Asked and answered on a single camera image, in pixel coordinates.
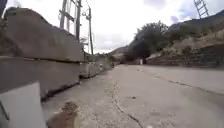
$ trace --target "concrete block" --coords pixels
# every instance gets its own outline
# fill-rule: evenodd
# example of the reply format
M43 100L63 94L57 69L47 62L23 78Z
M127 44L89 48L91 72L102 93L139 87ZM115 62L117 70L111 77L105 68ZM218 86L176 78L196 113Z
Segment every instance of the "concrete block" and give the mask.
M0 93L38 81L41 97L49 91L79 83L78 64L0 58Z
M7 25L4 28L4 35L12 43L7 48L0 44L0 47L4 47L0 49L17 48L11 51L11 55L73 62L84 61L82 44L77 42L75 36L52 26L38 13L29 9L14 8L7 10L5 19L7 19Z

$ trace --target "asphalt road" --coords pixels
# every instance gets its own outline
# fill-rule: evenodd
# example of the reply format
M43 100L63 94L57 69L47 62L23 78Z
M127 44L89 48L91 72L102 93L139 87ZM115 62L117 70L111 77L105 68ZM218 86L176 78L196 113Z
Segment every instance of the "asphalt road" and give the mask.
M80 128L224 128L224 72L120 65L43 104L79 105Z

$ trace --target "concrete wall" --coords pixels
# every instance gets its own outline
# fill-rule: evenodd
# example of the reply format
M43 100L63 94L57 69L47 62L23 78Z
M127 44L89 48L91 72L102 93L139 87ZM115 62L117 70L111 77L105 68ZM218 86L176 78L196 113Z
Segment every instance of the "concrete wall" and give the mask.
M5 14L3 35L10 43L2 45L1 55L10 54L29 58L63 61L84 61L82 45L76 38L60 28L50 25L41 15L29 9L9 9Z
M0 100L10 118L8 128L46 128L38 83L0 94Z
M79 83L80 66L53 61L0 58L0 93L39 81L41 97L48 91Z

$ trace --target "metal pole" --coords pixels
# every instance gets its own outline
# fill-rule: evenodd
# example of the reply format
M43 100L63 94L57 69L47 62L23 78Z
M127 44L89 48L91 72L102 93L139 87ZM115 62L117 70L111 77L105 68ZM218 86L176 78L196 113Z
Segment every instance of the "metal pole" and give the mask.
M92 39L92 12L91 8L89 8L89 40L91 46L91 54L93 55L93 39Z
M77 21L76 21L76 38L78 42L80 41L80 15L81 15L82 0L78 1L77 9Z
M71 1L68 0L67 1L67 13L70 15L70 12L71 12ZM67 17L67 31L69 32L70 31L70 19Z
M62 4L62 13L61 13L61 21L60 21L60 28L62 28L62 29L64 29L64 22L65 22L64 12L65 12L65 8L66 8L66 3L67 3L67 0L64 0L63 4Z

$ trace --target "tree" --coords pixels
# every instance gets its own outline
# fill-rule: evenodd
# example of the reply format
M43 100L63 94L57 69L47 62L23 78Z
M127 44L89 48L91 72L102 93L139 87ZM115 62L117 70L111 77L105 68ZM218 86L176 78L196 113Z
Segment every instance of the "tree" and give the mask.
M126 55L129 56L129 58L146 58L151 53L161 51L162 48L167 45L164 35L167 30L168 26L161 21L157 23L148 23L138 28Z

